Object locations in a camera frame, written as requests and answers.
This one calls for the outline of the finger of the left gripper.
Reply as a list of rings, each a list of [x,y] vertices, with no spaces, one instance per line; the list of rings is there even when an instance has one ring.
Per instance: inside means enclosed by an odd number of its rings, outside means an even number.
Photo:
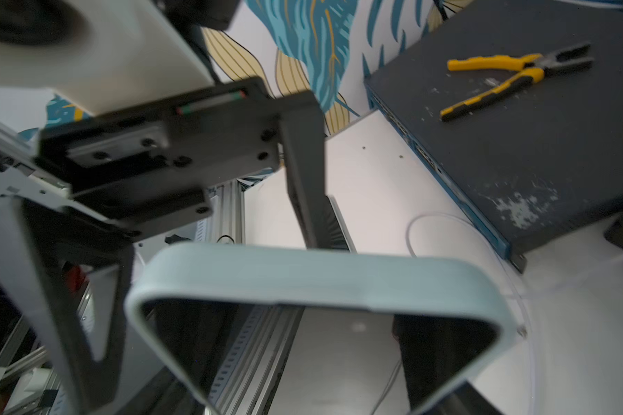
[[[131,240],[92,217],[18,196],[0,201],[0,287],[37,333],[80,413],[105,406],[117,394],[133,257]],[[95,304],[107,312],[100,357],[81,325],[62,271],[65,261],[92,266],[102,276],[102,287],[92,290]]]
[[[280,100],[287,195],[308,249],[351,251],[336,204],[326,194],[325,117],[311,92]]]

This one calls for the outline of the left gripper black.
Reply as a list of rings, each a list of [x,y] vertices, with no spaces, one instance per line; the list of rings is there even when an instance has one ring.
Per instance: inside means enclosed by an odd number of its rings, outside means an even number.
[[[285,168],[284,97],[253,77],[51,127],[34,161],[76,202],[143,240],[210,216],[211,188]]]

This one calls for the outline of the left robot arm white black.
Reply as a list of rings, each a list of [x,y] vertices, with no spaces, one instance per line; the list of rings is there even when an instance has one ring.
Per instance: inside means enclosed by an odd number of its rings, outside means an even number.
[[[0,201],[0,289],[43,340],[83,413],[118,392],[134,244],[209,217],[209,188],[287,160],[310,248],[327,249],[323,116],[310,92],[220,84],[202,28],[222,1],[0,1],[0,84],[46,86],[88,118],[44,130],[28,160],[73,205]]]

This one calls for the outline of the black phone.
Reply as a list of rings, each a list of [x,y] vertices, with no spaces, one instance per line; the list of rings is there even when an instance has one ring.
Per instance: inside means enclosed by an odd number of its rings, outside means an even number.
[[[213,414],[425,414],[517,335],[472,264],[340,250],[179,243],[125,312]]]

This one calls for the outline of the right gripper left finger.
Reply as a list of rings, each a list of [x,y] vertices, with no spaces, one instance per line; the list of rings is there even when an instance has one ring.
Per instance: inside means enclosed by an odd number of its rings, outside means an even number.
[[[163,368],[116,414],[195,414],[197,402],[169,369]]]

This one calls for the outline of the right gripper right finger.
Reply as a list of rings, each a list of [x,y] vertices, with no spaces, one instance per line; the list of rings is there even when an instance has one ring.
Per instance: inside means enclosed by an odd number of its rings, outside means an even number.
[[[502,415],[502,413],[470,383],[465,382],[425,412],[425,415]]]

